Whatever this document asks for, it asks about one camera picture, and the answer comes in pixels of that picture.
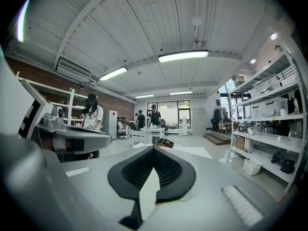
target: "white chair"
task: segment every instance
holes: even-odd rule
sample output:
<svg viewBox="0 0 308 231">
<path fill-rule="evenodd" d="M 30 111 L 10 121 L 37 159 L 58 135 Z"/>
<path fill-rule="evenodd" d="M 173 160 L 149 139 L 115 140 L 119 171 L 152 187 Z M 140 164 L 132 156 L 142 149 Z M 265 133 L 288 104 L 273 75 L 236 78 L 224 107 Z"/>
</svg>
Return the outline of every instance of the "white chair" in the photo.
<svg viewBox="0 0 308 231">
<path fill-rule="evenodd" d="M 131 146 L 134 146 L 134 142 L 144 143 L 146 145 L 146 132 L 145 131 L 131 131 Z"/>
<path fill-rule="evenodd" d="M 124 135 L 120 136 L 120 139 L 128 139 L 128 136 L 126 136 L 126 133 L 128 132 L 128 130 L 126 128 L 123 127 L 122 122 L 118 121 L 117 124 L 119 125 L 119 133 L 123 133 Z"/>
</svg>

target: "long black hair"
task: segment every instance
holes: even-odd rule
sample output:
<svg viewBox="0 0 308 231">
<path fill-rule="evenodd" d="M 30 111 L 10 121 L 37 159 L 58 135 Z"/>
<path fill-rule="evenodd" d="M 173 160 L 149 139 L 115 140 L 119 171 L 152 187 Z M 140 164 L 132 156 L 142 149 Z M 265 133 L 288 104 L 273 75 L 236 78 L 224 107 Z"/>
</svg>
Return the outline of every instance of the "long black hair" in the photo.
<svg viewBox="0 0 308 231">
<path fill-rule="evenodd" d="M 91 105 L 89 104 L 89 101 L 94 101 L 94 105 L 92 106 L 92 110 L 90 111 Z M 89 118 L 91 115 L 96 112 L 98 106 L 97 96 L 95 93 L 90 93 L 88 95 L 88 98 L 86 99 L 86 107 L 82 110 L 83 114 L 87 114 Z"/>
</svg>

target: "white t-shirt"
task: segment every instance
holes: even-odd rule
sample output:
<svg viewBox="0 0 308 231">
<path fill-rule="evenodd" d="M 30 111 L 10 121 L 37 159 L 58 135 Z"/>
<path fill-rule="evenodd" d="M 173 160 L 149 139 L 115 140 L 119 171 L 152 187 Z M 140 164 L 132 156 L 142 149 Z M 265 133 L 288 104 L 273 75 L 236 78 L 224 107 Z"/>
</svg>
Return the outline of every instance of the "white t-shirt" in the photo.
<svg viewBox="0 0 308 231">
<path fill-rule="evenodd" d="M 103 114 L 104 114 L 103 108 L 100 106 L 97 106 L 97 109 L 95 112 L 93 112 L 93 114 L 91 115 L 89 115 L 88 113 L 84 114 L 85 124 L 83 125 L 83 127 L 88 128 L 88 129 L 93 129 L 97 121 L 102 122 Z M 101 129 L 101 126 L 97 126 L 95 131 L 100 131 L 100 129 Z"/>
</svg>

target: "white floor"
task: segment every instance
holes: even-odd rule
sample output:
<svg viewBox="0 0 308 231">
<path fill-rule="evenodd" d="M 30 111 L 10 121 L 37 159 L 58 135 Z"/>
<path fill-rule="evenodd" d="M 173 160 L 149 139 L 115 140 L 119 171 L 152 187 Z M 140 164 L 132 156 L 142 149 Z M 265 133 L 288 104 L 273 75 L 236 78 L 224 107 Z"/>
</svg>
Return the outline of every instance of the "white floor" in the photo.
<svg viewBox="0 0 308 231">
<path fill-rule="evenodd" d="M 175 146 L 183 147 L 204 147 L 213 160 L 220 161 L 222 163 L 227 162 L 227 153 L 230 149 L 230 145 L 214 145 L 212 142 L 204 138 L 203 136 L 183 136 L 168 135 L 167 138 L 175 143 Z M 114 140 L 111 145 L 100 151 L 101 156 L 107 156 L 111 154 L 117 154 L 129 150 L 134 150 L 131 147 L 131 140 Z M 269 193 L 277 202 L 280 201 L 284 196 L 284 189 L 287 186 L 287 182 L 278 178 L 269 171 L 261 168 L 257 175 L 249 176 L 243 170 L 244 158 L 241 155 L 232 153 L 230 166 L 231 168 L 239 173 L 240 175 L 251 180 L 259 187 L 263 188 Z"/>
</svg>

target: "white metal shelving unit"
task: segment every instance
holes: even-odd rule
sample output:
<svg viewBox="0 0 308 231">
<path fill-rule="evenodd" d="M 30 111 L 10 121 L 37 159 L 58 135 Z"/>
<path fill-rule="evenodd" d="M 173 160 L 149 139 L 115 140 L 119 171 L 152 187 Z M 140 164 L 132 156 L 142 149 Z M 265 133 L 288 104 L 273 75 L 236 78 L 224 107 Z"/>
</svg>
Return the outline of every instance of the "white metal shelving unit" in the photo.
<svg viewBox="0 0 308 231">
<path fill-rule="evenodd" d="M 260 133 L 260 132 L 254 135 L 250 135 L 249 133 L 242 133 L 242 132 L 234 131 L 233 123 L 232 123 L 232 137 L 231 137 L 231 147 L 230 147 L 230 154 L 229 154 L 229 158 L 231 156 L 232 151 L 246 158 L 255 158 L 256 160 L 262 163 L 263 168 L 275 174 L 276 176 L 283 179 L 284 181 L 288 182 L 288 185 L 285 189 L 286 192 L 289 190 L 290 186 L 292 185 L 294 181 L 298 167 L 303 158 L 304 148 L 307 143 L 307 110 L 306 110 L 305 96 L 304 96 L 303 89 L 302 89 L 302 81 L 301 81 L 297 66 L 295 65 L 292 57 L 286 51 L 283 51 L 281 54 L 277 56 L 277 58 L 274 61 L 272 61 L 270 64 L 262 68 L 259 72 L 254 74 L 250 79 L 248 79 L 246 82 L 244 82 L 243 84 L 238 86 L 235 90 L 229 93 L 229 99 L 231 100 L 231 93 L 233 92 L 246 93 L 253 89 L 253 84 L 270 76 L 271 74 L 280 73 L 281 71 L 286 69 L 288 66 L 292 67 L 295 73 L 295 80 L 290 81 L 289 83 L 283 85 L 282 87 L 274 89 L 263 95 L 251 98 L 249 100 L 245 100 L 241 103 L 234 104 L 232 105 L 232 107 L 247 106 L 247 105 L 252 105 L 255 103 L 261 103 L 261 102 L 273 99 L 275 97 L 280 97 L 294 90 L 299 90 L 301 94 L 301 99 L 302 99 L 302 105 L 303 105 L 303 111 L 304 111 L 303 114 L 295 114 L 295 115 L 287 115 L 287 116 L 273 116 L 273 117 L 264 117 L 264 118 L 252 118 L 252 119 L 233 119 L 233 112 L 231 112 L 231 118 L 232 118 L 232 121 L 237 121 L 237 122 L 303 119 L 302 139 L 291 138 L 287 136 L 280 136 L 280 135 L 275 135 L 275 134 Z M 259 142 L 262 142 L 268 145 L 276 146 L 278 148 L 286 149 L 288 151 L 292 151 L 298 154 L 298 160 L 296 162 L 295 170 L 293 174 L 286 174 L 280 171 L 281 166 L 272 164 L 270 162 L 272 154 L 270 153 L 266 153 L 258 149 L 255 149 L 252 153 L 247 153 L 245 151 L 242 151 L 241 149 L 236 148 L 235 146 L 233 146 L 234 135 L 253 139 L 255 141 L 259 141 Z"/>
<path fill-rule="evenodd" d="M 24 79 L 24 78 L 20 78 L 18 76 L 18 74 L 17 74 L 17 78 L 19 80 L 23 80 Z M 67 122 L 67 124 L 70 125 L 72 121 L 74 121 L 74 122 L 76 122 L 76 121 L 81 122 L 83 120 L 83 119 L 73 119 L 72 118 L 72 110 L 73 109 L 83 110 L 85 108 L 84 106 L 73 105 L 73 101 L 74 101 L 74 98 L 75 99 L 82 99 L 82 100 L 84 100 L 84 99 L 87 98 L 87 96 L 75 93 L 75 89 L 73 89 L 73 88 L 71 88 L 70 91 L 66 91 L 66 90 L 62 90 L 62 89 L 58 89 L 58 88 L 55 88 L 55 87 L 47 86 L 47 85 L 44 85 L 44 84 L 41 84 L 41 83 L 38 83 L 38 82 L 35 82 L 35 81 L 32 81 L 32 80 L 28 80 L 28 79 L 26 79 L 26 81 L 29 82 L 37 90 L 42 90 L 42 91 L 45 91 L 45 92 L 49 92 L 49 93 L 53 93 L 53 94 L 56 94 L 56 95 L 67 97 L 67 100 L 68 100 L 67 104 L 50 102 L 53 105 L 57 105 L 57 106 L 60 106 L 60 107 L 67 108 L 67 112 L 66 112 L 66 116 L 67 117 L 64 117 L 64 121 Z"/>
</svg>

